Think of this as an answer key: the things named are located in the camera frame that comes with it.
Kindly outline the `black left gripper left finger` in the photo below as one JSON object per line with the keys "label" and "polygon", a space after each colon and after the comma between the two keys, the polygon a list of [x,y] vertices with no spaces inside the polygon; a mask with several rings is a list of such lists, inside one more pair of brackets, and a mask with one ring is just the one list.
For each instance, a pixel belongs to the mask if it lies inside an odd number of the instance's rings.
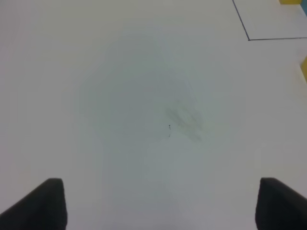
{"label": "black left gripper left finger", "polygon": [[49,178],[0,214],[2,230],[65,230],[68,224],[64,183]]}

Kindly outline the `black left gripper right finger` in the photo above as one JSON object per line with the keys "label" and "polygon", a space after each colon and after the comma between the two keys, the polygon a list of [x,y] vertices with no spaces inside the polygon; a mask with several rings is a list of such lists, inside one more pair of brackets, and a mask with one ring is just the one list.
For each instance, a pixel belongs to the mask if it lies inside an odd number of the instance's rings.
{"label": "black left gripper right finger", "polygon": [[259,230],[305,230],[307,199],[275,178],[261,178],[255,223]]}

